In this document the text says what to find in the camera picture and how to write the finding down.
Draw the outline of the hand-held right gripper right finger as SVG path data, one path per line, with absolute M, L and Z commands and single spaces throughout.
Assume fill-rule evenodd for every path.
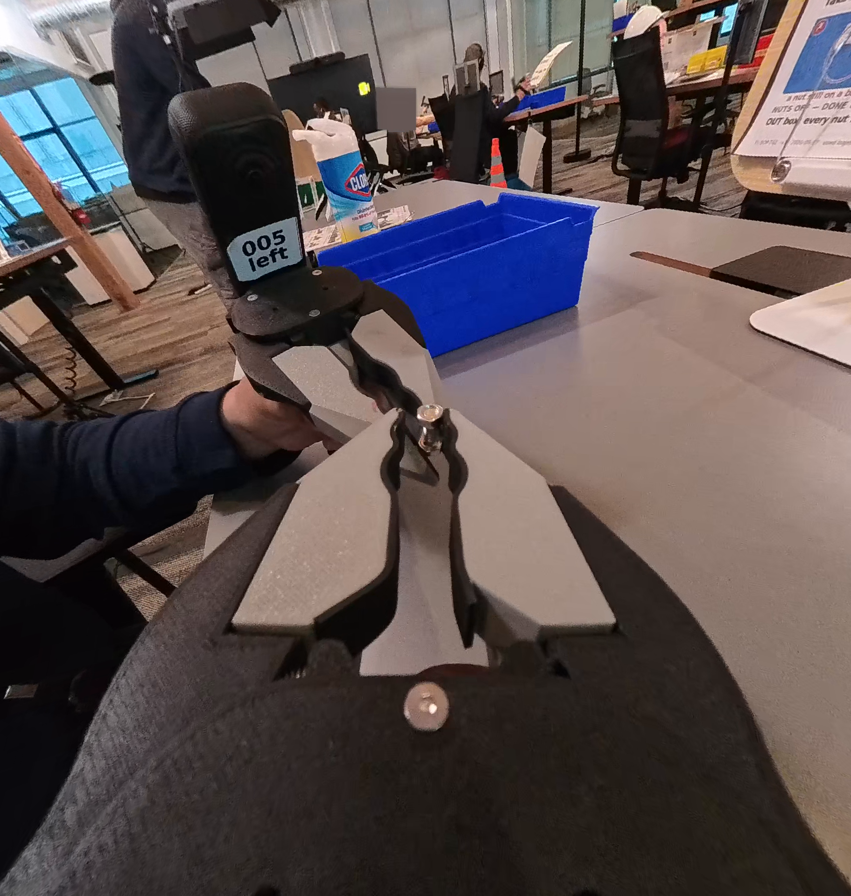
M 544 477 L 455 409 L 444 415 L 442 454 L 464 646 L 610 633 L 615 616 Z

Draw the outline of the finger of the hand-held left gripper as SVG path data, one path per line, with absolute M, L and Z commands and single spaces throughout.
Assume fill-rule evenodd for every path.
M 441 378 L 428 349 L 387 312 L 362 316 L 349 348 L 360 385 L 375 388 L 389 406 L 416 413 L 424 405 L 445 406 Z
M 341 444 L 364 431 L 388 411 L 400 410 L 405 453 L 402 473 L 436 485 L 439 472 L 415 446 L 417 410 L 441 404 L 442 381 L 428 350 L 419 345 L 348 345 L 295 348 L 274 364 L 310 404 L 309 415 L 325 434 Z

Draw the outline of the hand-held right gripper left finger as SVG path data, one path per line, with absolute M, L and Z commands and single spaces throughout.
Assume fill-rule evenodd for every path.
M 237 633 L 335 640 L 361 654 L 397 611 L 402 412 L 300 481 L 232 617 Z

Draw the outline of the blue plastic bin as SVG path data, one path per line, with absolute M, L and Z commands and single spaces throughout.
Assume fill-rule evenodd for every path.
M 401 298 L 433 357 L 575 308 L 598 208 L 502 192 L 317 253 Z

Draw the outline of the person's left forearm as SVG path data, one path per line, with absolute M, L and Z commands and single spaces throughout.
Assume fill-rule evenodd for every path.
M 0 556 L 51 559 L 108 529 L 149 532 L 254 476 L 220 418 L 224 389 L 109 419 L 0 418 Z

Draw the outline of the person's left hand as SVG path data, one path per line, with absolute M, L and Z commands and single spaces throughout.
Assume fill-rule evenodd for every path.
M 263 397 L 247 378 L 225 391 L 219 416 L 239 452 L 251 461 L 276 452 L 299 453 L 317 443 L 330 454 L 341 447 L 341 442 L 323 433 L 308 413 L 290 403 Z

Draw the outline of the cardboard box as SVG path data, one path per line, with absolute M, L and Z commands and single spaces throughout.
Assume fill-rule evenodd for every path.
M 316 183 L 320 176 L 312 147 L 307 140 L 296 140 L 294 137 L 296 131 L 305 131 L 305 124 L 295 112 L 287 108 L 283 110 L 283 117 L 289 133 L 295 180 Z

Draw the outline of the disinfecting wipes canister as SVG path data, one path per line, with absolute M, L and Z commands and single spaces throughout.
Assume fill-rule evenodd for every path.
M 314 118 L 295 134 L 295 140 L 306 140 L 312 149 L 342 241 L 378 233 L 378 214 L 352 127 L 331 118 Z

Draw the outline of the printed paper leaflet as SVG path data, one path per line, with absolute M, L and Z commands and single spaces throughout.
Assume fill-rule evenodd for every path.
M 407 205 L 378 213 L 378 225 L 381 230 L 389 230 L 412 220 L 413 214 Z M 340 225 L 330 222 L 319 229 L 306 231 L 303 241 L 307 252 L 319 252 L 341 245 L 344 239 Z

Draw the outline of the black studio light panel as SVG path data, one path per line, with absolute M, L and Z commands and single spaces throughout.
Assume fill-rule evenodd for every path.
M 282 12 L 273 1 L 172 1 L 163 21 L 178 56 L 196 62 L 254 43 L 253 28 L 273 27 Z

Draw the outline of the red fire extinguisher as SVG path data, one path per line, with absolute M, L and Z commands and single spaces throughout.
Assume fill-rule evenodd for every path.
M 88 228 L 91 218 L 84 207 L 71 195 L 68 188 L 61 182 L 51 182 L 51 189 L 57 201 L 68 211 L 70 217 L 81 227 Z

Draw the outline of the white leaning board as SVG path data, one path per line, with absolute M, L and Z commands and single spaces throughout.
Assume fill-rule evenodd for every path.
M 536 170 L 541 162 L 545 137 L 535 126 L 528 125 L 519 138 L 518 177 L 524 188 L 532 191 L 535 186 Z

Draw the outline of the black leg wooden desk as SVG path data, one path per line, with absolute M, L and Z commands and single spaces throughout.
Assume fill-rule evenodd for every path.
M 77 267 L 68 253 L 68 247 L 67 240 L 61 239 L 1 262 L 0 313 L 23 298 L 31 299 L 72 354 L 88 365 L 104 387 L 85 395 L 64 392 L 1 330 L 0 348 L 10 354 L 25 373 L 40 380 L 56 397 L 61 407 L 83 417 L 89 413 L 90 401 L 122 399 L 126 390 L 153 381 L 159 372 L 152 369 L 137 375 L 120 376 L 60 308 L 56 298 L 73 298 L 77 294 L 76 288 L 68 279 L 68 274 Z

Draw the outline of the black light stand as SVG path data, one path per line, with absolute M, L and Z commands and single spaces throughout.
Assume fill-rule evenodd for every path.
M 577 27 L 577 96 L 590 98 L 592 92 L 592 71 L 585 65 L 586 25 L 587 25 L 587 1 L 578 2 L 578 27 Z M 563 162 L 567 165 L 581 164 L 590 161 L 591 151 L 581 145 L 581 130 L 583 120 L 584 101 L 580 100 L 573 107 L 574 112 L 574 148 L 563 154 Z

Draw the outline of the person's office chair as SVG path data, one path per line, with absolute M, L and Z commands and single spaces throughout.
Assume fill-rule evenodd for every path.
M 106 563 L 117 561 L 163 596 L 169 597 L 175 585 L 131 550 L 149 535 L 149 531 L 109 528 L 99 539 L 86 540 L 58 557 L 36 559 L 3 555 L 0 560 L 31 581 L 74 598 L 115 628 L 133 624 L 143 626 L 144 617 L 118 585 Z

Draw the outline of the white paper sign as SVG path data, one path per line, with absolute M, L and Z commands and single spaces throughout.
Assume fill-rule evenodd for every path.
M 554 66 L 558 57 L 565 52 L 572 44 L 571 40 L 563 41 L 553 46 L 536 65 L 535 69 L 530 73 L 531 84 L 537 88 L 543 84 L 549 77 L 549 73 Z

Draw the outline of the black office chair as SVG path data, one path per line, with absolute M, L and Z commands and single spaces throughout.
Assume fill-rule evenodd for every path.
M 661 44 L 660 29 L 654 26 L 612 45 L 620 107 L 612 173 L 628 181 L 629 204 L 640 203 L 644 183 L 660 181 L 653 207 L 699 211 L 711 154 L 722 145 L 721 123 L 715 103 L 705 101 L 695 107 L 687 125 L 671 123 Z M 685 183 L 696 161 L 701 167 L 693 197 L 668 196 L 668 180 Z

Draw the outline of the white stand base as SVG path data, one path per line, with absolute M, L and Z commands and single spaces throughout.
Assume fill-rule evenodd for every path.
M 753 312 L 753 330 L 851 368 L 851 279 Z

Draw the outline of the black monitor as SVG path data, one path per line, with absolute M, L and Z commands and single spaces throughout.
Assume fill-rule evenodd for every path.
M 739 1 L 731 38 L 725 56 L 725 66 L 749 65 L 753 62 L 763 30 L 768 1 Z

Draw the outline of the black wall screen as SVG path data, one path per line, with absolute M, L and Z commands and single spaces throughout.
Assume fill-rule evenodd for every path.
M 332 111 L 347 110 L 355 131 L 377 130 L 376 82 L 367 54 L 316 57 L 268 79 L 267 86 L 276 105 L 293 111 L 304 124 L 316 116 L 315 101 L 325 99 Z

